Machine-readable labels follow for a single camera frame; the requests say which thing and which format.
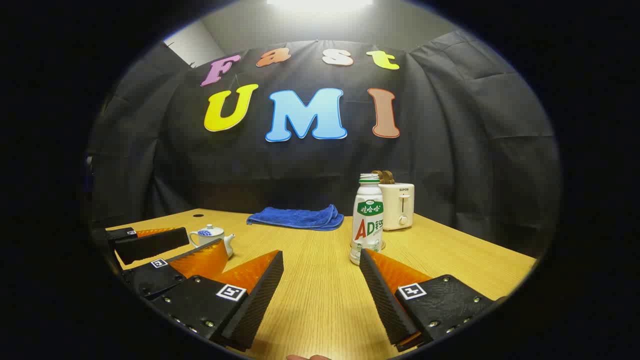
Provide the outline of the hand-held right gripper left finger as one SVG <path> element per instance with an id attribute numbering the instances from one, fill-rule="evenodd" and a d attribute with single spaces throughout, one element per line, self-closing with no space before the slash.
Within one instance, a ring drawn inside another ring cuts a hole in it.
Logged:
<path id="1" fill-rule="evenodd" d="M 151 303 L 199 337 L 244 352 L 253 346 L 283 273 L 283 252 L 274 250 L 212 278 L 190 276 Z"/>

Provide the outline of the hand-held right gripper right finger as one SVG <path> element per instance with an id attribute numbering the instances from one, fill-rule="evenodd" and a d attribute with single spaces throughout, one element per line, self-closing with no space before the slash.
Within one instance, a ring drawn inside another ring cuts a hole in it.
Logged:
<path id="1" fill-rule="evenodd" d="M 453 275 L 431 277 L 370 249 L 361 251 L 359 269 L 400 353 L 448 337 L 501 303 Z"/>

